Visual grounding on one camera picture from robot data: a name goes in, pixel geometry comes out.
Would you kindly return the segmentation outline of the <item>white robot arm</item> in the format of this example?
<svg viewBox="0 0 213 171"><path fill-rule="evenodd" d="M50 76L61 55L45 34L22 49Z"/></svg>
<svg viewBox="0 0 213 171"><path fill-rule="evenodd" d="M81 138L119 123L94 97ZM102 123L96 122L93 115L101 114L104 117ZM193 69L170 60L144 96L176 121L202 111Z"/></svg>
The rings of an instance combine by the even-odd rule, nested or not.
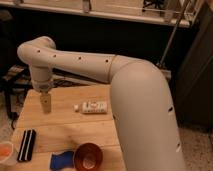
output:
<svg viewBox="0 0 213 171"><path fill-rule="evenodd" d="M20 44L34 90L47 93L54 69L110 85L110 102L126 171L186 171L173 99L151 62L116 54L61 51L41 36Z"/></svg>

